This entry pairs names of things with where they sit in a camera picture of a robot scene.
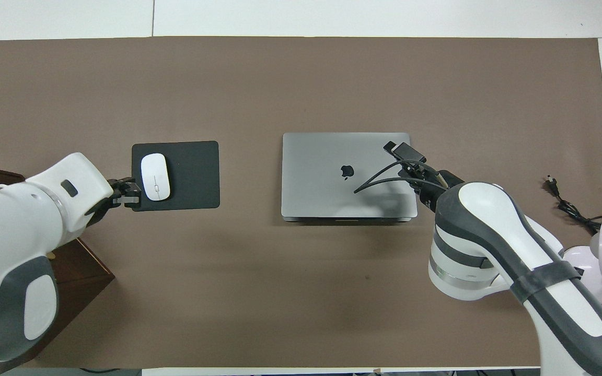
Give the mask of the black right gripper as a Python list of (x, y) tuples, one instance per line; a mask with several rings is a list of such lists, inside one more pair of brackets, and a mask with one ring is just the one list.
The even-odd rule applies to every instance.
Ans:
[[(396, 144), (393, 141), (387, 142), (383, 150), (392, 153), (395, 164), (421, 162), (426, 163), (427, 159), (420, 152), (415, 150), (407, 143)], [(439, 170), (438, 175), (425, 170), (417, 173), (417, 179), (426, 181), (426, 183), (417, 183), (418, 188), (415, 192), (420, 198), (420, 202), (432, 212), (436, 211), (437, 201), (445, 191), (453, 186), (460, 185), (465, 181), (447, 170)]]

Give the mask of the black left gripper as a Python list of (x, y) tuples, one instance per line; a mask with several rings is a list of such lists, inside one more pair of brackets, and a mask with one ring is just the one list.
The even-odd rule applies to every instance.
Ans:
[(108, 183), (113, 190), (103, 207), (108, 211), (112, 208), (124, 206), (126, 208), (139, 208), (141, 204), (141, 188), (136, 181), (130, 178), (109, 179)]

